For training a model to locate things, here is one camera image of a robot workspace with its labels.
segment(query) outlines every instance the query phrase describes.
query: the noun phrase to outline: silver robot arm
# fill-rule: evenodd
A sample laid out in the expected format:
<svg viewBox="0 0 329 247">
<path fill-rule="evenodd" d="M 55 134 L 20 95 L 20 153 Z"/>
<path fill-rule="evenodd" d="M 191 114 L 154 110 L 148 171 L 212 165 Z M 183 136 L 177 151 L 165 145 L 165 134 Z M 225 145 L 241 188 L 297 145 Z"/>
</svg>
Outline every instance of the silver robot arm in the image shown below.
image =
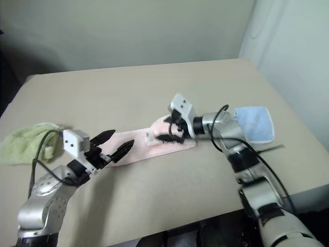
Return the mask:
<svg viewBox="0 0 329 247">
<path fill-rule="evenodd" d="M 323 246 L 307 227 L 284 206 L 276 181 L 268 168 L 241 141 L 245 141 L 240 125 L 224 109 L 219 116 L 209 113 L 197 116 L 192 104 L 176 94 L 169 105 L 171 123 L 184 131 L 183 138 L 206 136 L 217 139 L 223 154 L 231 163 L 239 195 L 246 213 L 258 221 L 264 247 Z"/>
<path fill-rule="evenodd" d="M 66 206 L 77 190 L 109 162 L 118 162 L 134 144 L 122 144 L 112 155 L 104 155 L 98 145 L 104 143 L 115 130 L 104 131 L 92 140 L 79 130 L 64 130 L 64 150 L 74 160 L 59 166 L 39 178 L 29 199 L 19 211 L 16 247 L 55 247 L 66 213 Z"/>
</svg>

